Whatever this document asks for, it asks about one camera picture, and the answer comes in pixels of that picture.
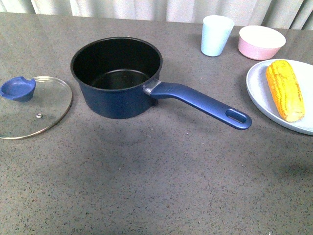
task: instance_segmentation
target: gray speckled countertop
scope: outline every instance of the gray speckled countertop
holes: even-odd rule
[[[239,53],[239,30],[210,58],[200,51],[201,24],[1,13],[0,81],[57,77],[73,103],[51,129],[0,140],[0,233],[312,234],[312,136],[252,103],[246,74],[257,61]],[[312,64],[313,31],[280,31],[287,43],[275,58]],[[126,120],[91,112],[70,61],[111,36],[152,43],[163,56],[162,81],[235,107],[252,126],[235,130],[172,99]]]

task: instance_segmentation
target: yellow corn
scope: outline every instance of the yellow corn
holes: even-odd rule
[[[298,121],[305,115],[302,93],[291,65],[276,60],[266,70],[268,86],[278,113],[288,122]]]

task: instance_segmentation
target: blue saucepan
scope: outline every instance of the blue saucepan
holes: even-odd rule
[[[159,81],[162,63],[161,53],[152,44],[114,37],[81,48],[70,69],[87,105],[104,117],[131,118],[158,99],[175,98],[238,130],[251,126],[248,115],[226,104],[185,85]]]

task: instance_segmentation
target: light blue cup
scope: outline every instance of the light blue cup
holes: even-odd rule
[[[207,56],[222,53],[235,23],[225,16],[207,16],[203,19],[201,51]]]

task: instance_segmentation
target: handle hole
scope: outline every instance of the handle hole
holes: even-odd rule
[[[233,109],[227,109],[226,116],[240,123],[246,122],[246,116]]]

